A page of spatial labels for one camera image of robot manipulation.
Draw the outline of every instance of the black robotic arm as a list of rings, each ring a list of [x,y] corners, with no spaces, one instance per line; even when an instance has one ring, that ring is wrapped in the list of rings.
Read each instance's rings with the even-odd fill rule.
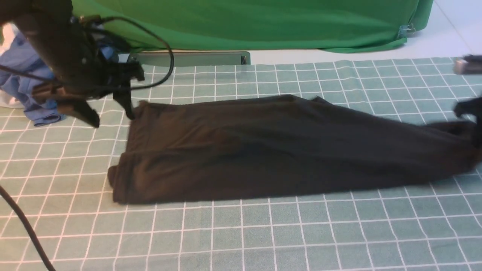
[[[171,66],[163,80],[132,88],[132,79],[144,80],[142,66],[135,61],[117,63],[105,59],[93,34],[98,33],[95,31],[98,30],[97,25],[113,20],[131,23],[164,44],[171,55]],[[57,101],[59,113],[78,118],[95,128],[99,127],[100,120],[97,112],[87,103],[88,100],[113,94],[113,99],[124,108],[126,116],[133,119],[131,90],[161,84],[174,69],[171,48],[161,38],[125,18],[76,18],[73,16],[71,0],[0,0],[0,25],[10,21],[25,35],[56,77],[55,80],[47,80],[20,73],[44,82],[33,89],[33,98],[40,104],[53,99]],[[17,71],[5,68],[2,67],[3,70],[18,74]]]

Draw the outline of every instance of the white floor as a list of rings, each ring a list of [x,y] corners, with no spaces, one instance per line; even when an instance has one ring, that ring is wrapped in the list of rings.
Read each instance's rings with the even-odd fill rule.
[[[481,14],[482,0],[435,0],[428,26],[402,48],[362,54],[335,54],[320,50],[251,51],[251,62],[294,64],[482,54]]]

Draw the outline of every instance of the green backdrop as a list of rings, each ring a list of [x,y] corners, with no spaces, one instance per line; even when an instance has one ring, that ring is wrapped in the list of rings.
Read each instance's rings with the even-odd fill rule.
[[[421,30],[433,0],[72,0],[75,15],[134,19],[174,49],[388,50],[407,41],[401,26]],[[160,43],[125,22],[106,27],[143,50]]]

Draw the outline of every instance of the black pants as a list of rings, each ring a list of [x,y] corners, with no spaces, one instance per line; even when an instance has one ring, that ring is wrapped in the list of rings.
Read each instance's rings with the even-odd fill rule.
[[[113,200],[147,204],[421,185],[481,160],[472,122],[413,125],[317,97],[141,102],[109,169]]]

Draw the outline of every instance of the white cloth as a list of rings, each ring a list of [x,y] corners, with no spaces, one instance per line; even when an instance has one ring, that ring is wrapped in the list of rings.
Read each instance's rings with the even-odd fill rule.
[[[3,44],[0,46],[0,55],[10,49],[10,45],[12,44],[17,33],[18,28],[14,24],[5,24],[3,26]],[[20,101],[0,89],[0,107],[23,108],[23,105],[20,103]]]

